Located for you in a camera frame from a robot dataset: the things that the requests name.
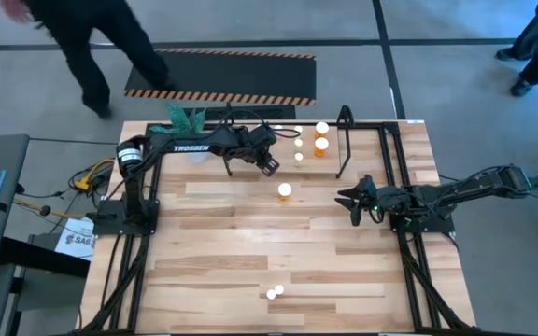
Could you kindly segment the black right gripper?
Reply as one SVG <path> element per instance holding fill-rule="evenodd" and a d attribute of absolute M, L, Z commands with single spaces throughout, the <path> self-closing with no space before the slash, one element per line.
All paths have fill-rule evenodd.
<path fill-rule="evenodd" d="M 369 212 L 371 217 L 384 217 L 386 213 L 399 213 L 410 204 L 410 196 L 406 190 L 392 186 L 378 189 L 370 175 L 361 178 L 355 187 L 339 190 L 337 194 L 344 197 L 364 197 L 334 199 L 349 211 L 353 227 L 360 225 L 363 209 Z"/>

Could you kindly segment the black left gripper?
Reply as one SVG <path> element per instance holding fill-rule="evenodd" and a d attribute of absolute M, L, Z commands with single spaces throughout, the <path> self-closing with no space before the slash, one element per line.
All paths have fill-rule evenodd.
<path fill-rule="evenodd" d="M 269 152 L 270 147 L 276 143 L 275 132 L 267 124 L 262 124 L 248 133 L 248 140 L 252 150 L 250 156 L 256 163 L 264 163 L 261 171 L 265 176 L 272 176 L 280 166 Z"/>

